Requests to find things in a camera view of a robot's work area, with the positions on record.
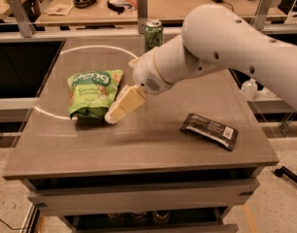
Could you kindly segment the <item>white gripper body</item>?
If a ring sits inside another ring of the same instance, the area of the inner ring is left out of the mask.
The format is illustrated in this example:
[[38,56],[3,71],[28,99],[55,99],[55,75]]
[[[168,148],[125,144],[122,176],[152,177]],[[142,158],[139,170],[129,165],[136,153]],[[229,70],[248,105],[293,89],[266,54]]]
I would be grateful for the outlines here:
[[147,52],[138,57],[139,61],[132,69],[132,79],[147,94],[160,94],[169,90],[172,85],[167,83],[159,74],[154,63],[154,53]]

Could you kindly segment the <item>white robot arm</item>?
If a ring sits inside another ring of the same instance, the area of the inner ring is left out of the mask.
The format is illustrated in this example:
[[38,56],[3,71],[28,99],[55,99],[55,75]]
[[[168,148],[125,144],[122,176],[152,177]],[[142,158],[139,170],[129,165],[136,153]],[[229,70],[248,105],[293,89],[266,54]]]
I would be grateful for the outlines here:
[[269,88],[297,111],[297,46],[256,30],[232,11],[202,5],[185,18],[181,34],[129,62],[133,86],[126,86],[105,115],[114,124],[139,108],[148,94],[226,68]]

